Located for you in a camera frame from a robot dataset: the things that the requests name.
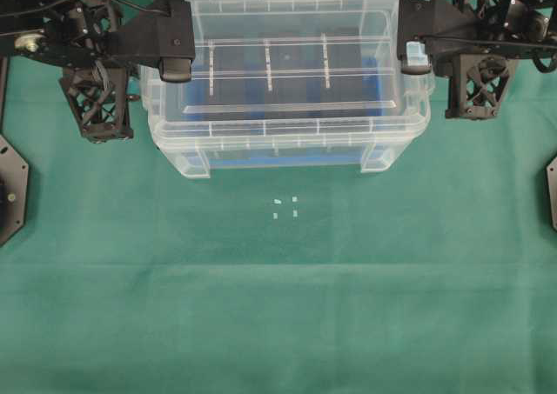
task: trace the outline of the table surface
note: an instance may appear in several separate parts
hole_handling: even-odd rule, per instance
[[[81,139],[58,77],[12,60],[4,133],[31,172],[0,249],[1,392],[557,391],[557,75],[521,63],[485,123],[444,120],[439,80],[382,174],[208,181],[157,151],[140,104],[133,141]]]

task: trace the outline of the clear plastic storage box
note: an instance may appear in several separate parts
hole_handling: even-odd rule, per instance
[[[142,68],[155,144],[186,177],[212,168],[386,170],[427,127],[430,76],[399,70],[399,0],[189,0],[187,84]]]

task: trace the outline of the hexagonal black base plate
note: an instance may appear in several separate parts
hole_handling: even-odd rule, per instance
[[[0,135],[0,178],[6,191],[6,217],[0,229],[0,246],[24,225],[28,177],[29,165]]]

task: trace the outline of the green tablecloth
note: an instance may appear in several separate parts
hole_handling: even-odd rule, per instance
[[[81,139],[58,73],[11,64],[4,133],[32,171],[0,249],[0,392],[557,391],[557,75],[522,63],[487,123],[445,121],[438,81],[386,173],[189,181],[140,104],[135,140]]]

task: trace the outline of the black cable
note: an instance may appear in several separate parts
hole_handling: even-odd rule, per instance
[[[23,11],[14,11],[11,13],[4,13],[4,14],[0,14],[0,18],[4,18],[4,17],[19,17],[19,16],[24,16],[27,14],[35,14],[35,13],[41,13],[43,11],[47,11],[53,7],[56,7],[60,4],[63,3],[67,3],[71,0],[56,0],[52,3],[48,3],[42,7],[37,7],[36,9],[31,9],[31,10],[23,10]],[[112,0],[112,1],[116,1],[117,3],[121,3],[123,5],[127,5],[128,7],[135,9],[135,10],[139,10],[139,11],[143,11],[145,13],[155,13],[155,14],[162,14],[166,16],[166,12],[162,11],[162,10],[155,10],[155,9],[146,9],[145,7],[142,7],[140,5],[137,5],[135,3],[132,3],[131,1],[128,0]]]
[[[534,61],[535,67],[542,74],[550,74],[551,72],[555,72],[555,70],[557,70],[557,54],[554,54],[551,57],[549,65],[545,65],[543,62],[541,62],[540,55],[538,55],[538,52],[535,50],[534,55],[532,56],[532,61]]]
[[[435,35],[426,35],[420,38],[444,40],[447,42],[468,43],[468,44],[476,44],[476,45],[484,45],[484,46],[520,46],[521,48],[557,50],[557,45],[543,44],[543,43],[508,42],[505,40],[472,40],[472,39],[463,39],[462,37],[446,37],[446,36],[435,36]]]

